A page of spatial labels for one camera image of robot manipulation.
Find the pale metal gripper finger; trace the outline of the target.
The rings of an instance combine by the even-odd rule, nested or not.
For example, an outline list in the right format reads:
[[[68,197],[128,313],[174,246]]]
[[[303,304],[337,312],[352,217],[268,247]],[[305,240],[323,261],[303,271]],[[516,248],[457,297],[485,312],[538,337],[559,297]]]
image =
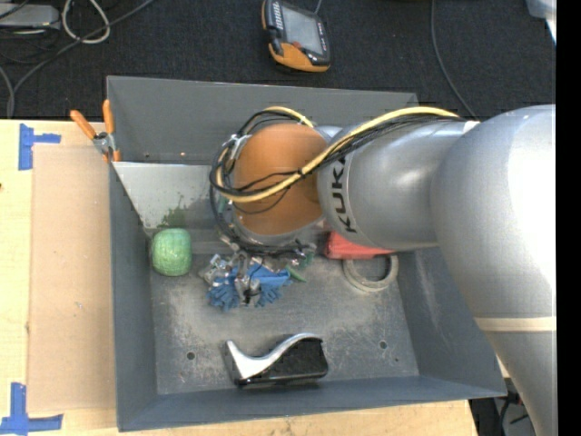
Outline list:
[[[233,269],[233,258],[218,253],[214,254],[208,263],[198,271],[198,276],[210,287],[223,283],[223,278],[228,278]]]
[[[242,306],[256,303],[261,295],[261,282],[252,278],[251,268],[251,264],[240,262],[234,278],[235,290]]]

